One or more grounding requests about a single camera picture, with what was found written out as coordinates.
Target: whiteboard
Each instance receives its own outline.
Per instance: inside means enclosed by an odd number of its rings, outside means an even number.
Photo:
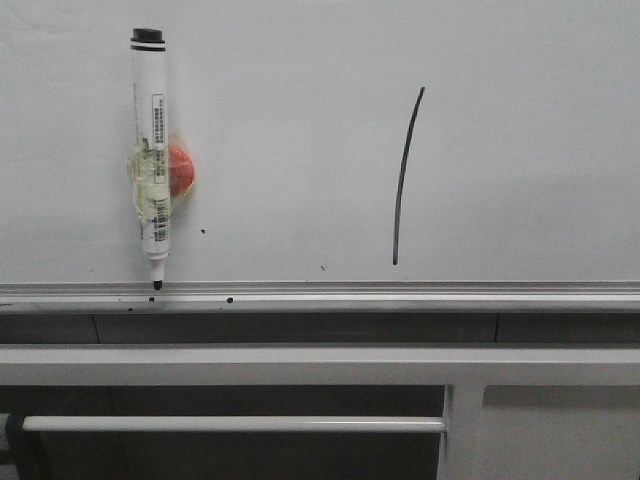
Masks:
[[[133,27],[197,165],[168,282],[640,278],[638,1],[5,0],[0,284],[147,282]]]

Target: whiteboard marker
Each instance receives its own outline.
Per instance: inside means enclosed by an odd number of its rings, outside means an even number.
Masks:
[[[166,54],[162,32],[135,28],[131,38],[136,150],[132,158],[134,200],[140,216],[142,249],[151,261],[151,280],[162,288],[169,255],[169,191]]]

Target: black ink stroke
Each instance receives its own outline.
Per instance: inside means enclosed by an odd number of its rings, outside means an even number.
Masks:
[[[413,137],[413,126],[416,123],[420,102],[424,95],[424,87],[420,88],[418,99],[413,107],[409,128],[407,130],[407,139],[404,142],[404,152],[402,153],[402,163],[400,164],[400,177],[398,178],[398,193],[396,194],[396,214],[393,225],[393,264],[398,264],[398,242],[400,240],[400,211],[402,210],[402,189],[404,188],[404,176],[407,172],[407,158],[409,157],[409,147],[411,146],[411,138]]]

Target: barcode label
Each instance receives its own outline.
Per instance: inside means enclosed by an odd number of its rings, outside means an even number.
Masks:
[[[164,143],[164,95],[151,95],[153,110],[153,140],[156,144]]]
[[[156,150],[154,152],[154,166],[155,166],[155,182],[166,183],[167,182],[167,162],[164,161],[164,151]]]
[[[169,236],[169,199],[152,200],[156,216],[153,219],[153,239],[156,242],[164,242]]]

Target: horizontal rod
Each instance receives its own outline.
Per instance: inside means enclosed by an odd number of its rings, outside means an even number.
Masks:
[[[640,311],[640,282],[0,284],[0,313]]]
[[[438,417],[26,417],[30,432],[388,432],[444,433]]]

